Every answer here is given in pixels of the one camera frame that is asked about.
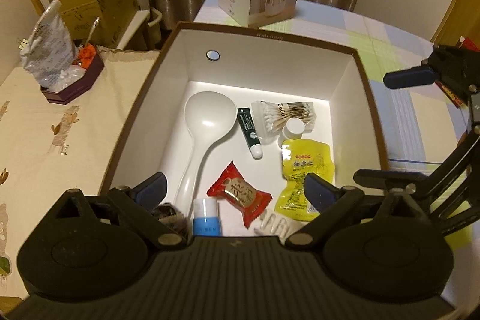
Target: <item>small white bottle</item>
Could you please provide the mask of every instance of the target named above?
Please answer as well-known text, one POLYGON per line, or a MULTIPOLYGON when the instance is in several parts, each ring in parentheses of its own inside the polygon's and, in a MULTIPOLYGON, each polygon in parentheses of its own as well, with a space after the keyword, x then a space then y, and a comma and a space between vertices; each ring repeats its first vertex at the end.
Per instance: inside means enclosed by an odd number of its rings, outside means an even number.
POLYGON ((288 139, 301 139, 304 130, 305 124, 301 119, 296 117, 289 118, 283 127, 280 136, 278 136, 278 146, 282 148, 283 142, 288 139))

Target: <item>red packaging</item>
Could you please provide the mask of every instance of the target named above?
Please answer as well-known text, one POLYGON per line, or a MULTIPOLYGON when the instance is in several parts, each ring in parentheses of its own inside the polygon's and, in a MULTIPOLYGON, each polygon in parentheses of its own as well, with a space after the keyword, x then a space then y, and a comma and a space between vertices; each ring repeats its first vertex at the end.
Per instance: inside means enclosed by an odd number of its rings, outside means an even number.
POLYGON ((226 198, 243 214, 243 224, 248 228, 265 210, 272 200, 271 194, 252 187, 243 179, 237 168, 231 162, 222 172, 220 178, 207 191, 210 197, 226 198))
POLYGON ((88 44, 85 48, 82 48, 78 52, 77 56, 80 67, 88 69, 88 67, 90 67, 90 64, 92 64, 93 58, 96 54, 97 51, 92 44, 88 44))
MULTIPOLYGON (((468 37, 460 37, 460 40, 458 41, 457 48, 465 48, 469 49, 470 51, 476 51, 480 52, 480 49, 475 45, 475 43, 469 39, 468 37)), ((461 107, 463 104, 465 104, 460 97, 458 97, 456 94, 453 93, 447 86, 445 86, 441 81, 436 80, 435 84, 440 87, 440 89, 443 91, 443 93, 448 97, 450 101, 457 107, 461 107)))

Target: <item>white spoon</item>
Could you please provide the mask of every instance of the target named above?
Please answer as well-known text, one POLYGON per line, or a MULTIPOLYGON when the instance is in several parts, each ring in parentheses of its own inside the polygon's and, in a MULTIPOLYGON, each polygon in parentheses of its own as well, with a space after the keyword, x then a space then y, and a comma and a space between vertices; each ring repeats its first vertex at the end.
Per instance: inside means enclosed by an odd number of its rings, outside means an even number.
POLYGON ((223 94, 203 91, 188 99, 184 117, 193 148, 173 204, 188 219, 203 158, 212 144, 232 129, 237 119, 237 107, 223 94))

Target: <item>yellow snack packet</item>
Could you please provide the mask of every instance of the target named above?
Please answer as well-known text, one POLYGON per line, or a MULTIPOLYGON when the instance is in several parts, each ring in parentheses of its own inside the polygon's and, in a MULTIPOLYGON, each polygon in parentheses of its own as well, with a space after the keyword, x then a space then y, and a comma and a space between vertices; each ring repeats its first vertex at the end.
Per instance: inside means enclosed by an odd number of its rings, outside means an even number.
POLYGON ((315 140, 285 140, 282 146, 283 176, 286 187, 275 205, 275 211, 295 220, 311 221, 319 215, 308 211, 303 192, 303 180, 309 172, 332 183, 335 166, 330 158, 330 146, 315 140))

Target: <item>white bottle cap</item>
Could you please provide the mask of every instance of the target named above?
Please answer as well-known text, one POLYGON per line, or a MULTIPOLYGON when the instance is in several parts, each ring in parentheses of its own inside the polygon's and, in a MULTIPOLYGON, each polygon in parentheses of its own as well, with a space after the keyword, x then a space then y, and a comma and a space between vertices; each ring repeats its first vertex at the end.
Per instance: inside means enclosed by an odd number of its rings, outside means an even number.
POLYGON ((262 146, 260 144, 251 146, 250 152, 254 159, 260 159, 263 156, 262 146))
POLYGON ((303 131, 305 130, 305 124, 299 118, 293 117, 289 118, 286 122, 283 133, 287 139, 300 139, 302 137, 303 131))
POLYGON ((215 197, 198 198, 193 201, 193 218, 218 217, 218 205, 215 197))

